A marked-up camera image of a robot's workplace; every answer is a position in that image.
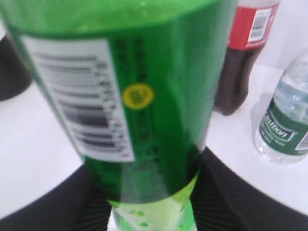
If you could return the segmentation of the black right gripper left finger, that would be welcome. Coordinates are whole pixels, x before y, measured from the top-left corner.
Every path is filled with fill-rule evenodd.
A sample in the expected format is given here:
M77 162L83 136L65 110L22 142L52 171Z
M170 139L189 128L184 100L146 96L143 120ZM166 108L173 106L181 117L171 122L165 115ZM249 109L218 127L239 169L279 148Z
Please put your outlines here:
M0 220L2 231L105 231L111 206L84 166L56 188Z

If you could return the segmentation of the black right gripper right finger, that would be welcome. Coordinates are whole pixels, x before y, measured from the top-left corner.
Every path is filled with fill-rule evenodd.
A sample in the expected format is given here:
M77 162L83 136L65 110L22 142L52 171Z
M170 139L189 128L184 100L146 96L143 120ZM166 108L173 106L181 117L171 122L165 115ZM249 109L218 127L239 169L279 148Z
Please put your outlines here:
M306 231L308 217L237 176L209 149L191 195L198 231Z

